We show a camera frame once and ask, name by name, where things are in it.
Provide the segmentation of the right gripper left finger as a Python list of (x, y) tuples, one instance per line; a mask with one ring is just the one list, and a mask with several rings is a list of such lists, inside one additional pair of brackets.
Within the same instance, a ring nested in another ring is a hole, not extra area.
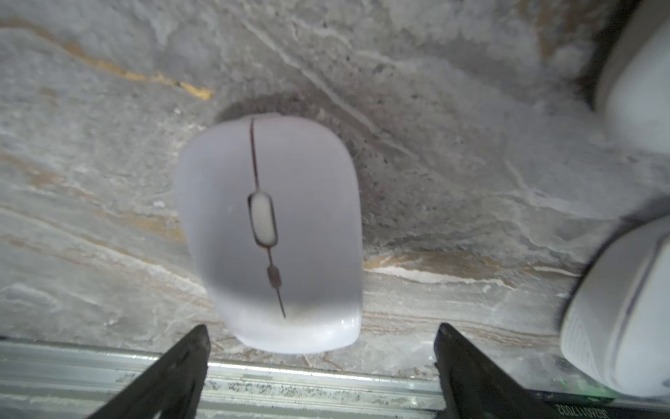
[(209, 354), (207, 327), (198, 325), (91, 417), (194, 418)]

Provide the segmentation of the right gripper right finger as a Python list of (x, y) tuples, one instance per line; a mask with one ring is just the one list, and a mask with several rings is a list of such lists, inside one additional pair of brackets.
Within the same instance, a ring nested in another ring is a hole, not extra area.
[(555, 410), (532, 397), (448, 323), (434, 341), (435, 364), (446, 404), (439, 418), (553, 418)]

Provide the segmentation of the white mouse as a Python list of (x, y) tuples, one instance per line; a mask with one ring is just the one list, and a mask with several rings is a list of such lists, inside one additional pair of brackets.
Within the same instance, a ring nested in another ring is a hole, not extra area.
[(626, 21), (600, 73), (595, 109), (611, 140), (669, 154), (668, 1), (642, 1)]
[(359, 185), (329, 128), (275, 113), (211, 127), (181, 149), (174, 200), (195, 270), (242, 344), (314, 354), (358, 340)]
[(565, 311), (563, 357), (627, 396), (669, 394), (669, 218), (609, 244)]

